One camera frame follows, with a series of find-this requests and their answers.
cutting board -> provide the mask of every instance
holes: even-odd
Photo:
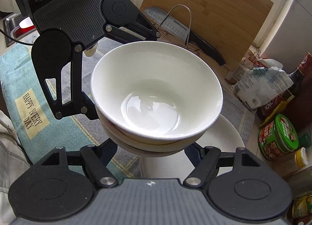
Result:
[[[192,30],[215,47],[234,71],[254,41],[273,3],[270,0],[144,0],[140,10],[156,6],[168,13],[177,5],[191,9]],[[171,15],[189,26],[189,12],[177,7]],[[203,56],[211,66],[214,60]]]

bowl rim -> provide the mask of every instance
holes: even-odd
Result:
[[[148,135],[148,134],[144,134],[144,133],[140,133],[140,132],[137,132],[137,131],[134,131],[132,130],[130,127],[127,127],[126,125],[123,125],[123,124],[120,124],[119,122],[115,121],[113,118],[111,118],[103,109],[101,106],[99,106],[97,100],[96,100],[96,96],[94,95],[94,91],[93,91],[93,76],[95,74],[95,71],[98,67],[98,65],[100,64],[100,62],[105,58],[105,56],[107,56],[109,53],[111,53],[112,51],[114,50],[119,50],[120,47],[123,47],[123,46],[128,46],[130,44],[137,44],[137,43],[161,43],[161,44],[166,44],[167,46],[172,46],[172,47],[177,47],[179,48],[179,50],[184,50],[186,51],[187,53],[190,53],[191,55],[195,56],[197,58],[197,60],[201,61],[202,63],[204,63],[210,70],[211,72],[213,73],[213,75],[216,77],[216,80],[217,80],[217,83],[218,83],[218,87],[220,89],[220,92],[221,92],[221,106],[219,108],[219,111],[218,113],[216,114],[215,118],[211,121],[210,124],[208,124],[207,126],[205,126],[204,128],[196,131],[196,132],[193,132],[191,134],[187,134],[187,135],[183,135],[183,136],[153,136],[153,135]],[[189,138],[189,137],[192,137],[192,136],[195,136],[201,132],[203,132],[205,129],[208,129],[211,125],[213,125],[215,123],[215,121],[217,120],[217,118],[219,117],[219,115],[221,114],[221,110],[222,110],[222,107],[223,107],[223,90],[222,90],[222,87],[221,87],[221,84],[220,84],[220,81],[218,79],[218,77],[216,76],[215,72],[211,69],[210,66],[208,66],[208,64],[203,61],[200,57],[198,57],[196,54],[186,50],[185,48],[182,48],[180,46],[177,46],[177,45],[173,45],[173,44],[170,44],[170,43],[166,43],[166,42],[160,42],[160,41],[138,41],[138,42],[132,42],[132,43],[127,43],[127,44],[124,44],[124,45],[120,45],[116,48],[114,48],[113,50],[110,50],[109,52],[107,52],[98,62],[97,64],[95,65],[93,71],[92,71],[92,74],[91,74],[91,79],[90,79],[90,90],[91,90],[91,95],[93,97],[93,100],[94,100],[94,103],[96,105],[96,107],[98,108],[98,110],[103,113],[103,115],[110,121],[112,122],[113,124],[116,124],[118,125],[119,127],[121,127],[123,130],[125,131],[129,131],[130,133],[134,134],[134,135],[138,135],[140,137],[144,137],[144,138],[149,138],[149,139],[155,139],[155,140],[163,140],[163,141],[172,141],[172,140],[181,140],[181,139],[185,139],[185,138]]]

cooking wine bottle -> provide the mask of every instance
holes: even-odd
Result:
[[[257,115],[259,118],[262,120],[266,119],[280,104],[281,101],[287,101],[289,103],[292,99],[294,99],[294,96],[298,93],[303,78],[311,66],[312,55],[308,53],[305,59],[296,68],[296,70],[288,75],[294,84],[289,89],[279,94],[276,98],[272,99],[266,105],[259,107],[257,110]]]

green bottle cap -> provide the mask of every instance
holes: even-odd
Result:
[[[295,151],[299,147],[299,140],[292,123],[283,114],[278,114],[275,118],[275,124],[280,139],[290,150]]]
[[[299,138],[299,146],[301,148],[311,147],[311,138],[308,134],[304,134]]]

yellow cap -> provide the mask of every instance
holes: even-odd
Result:
[[[299,168],[303,168],[308,165],[307,153],[305,152],[305,148],[300,148],[295,153],[296,162]]]

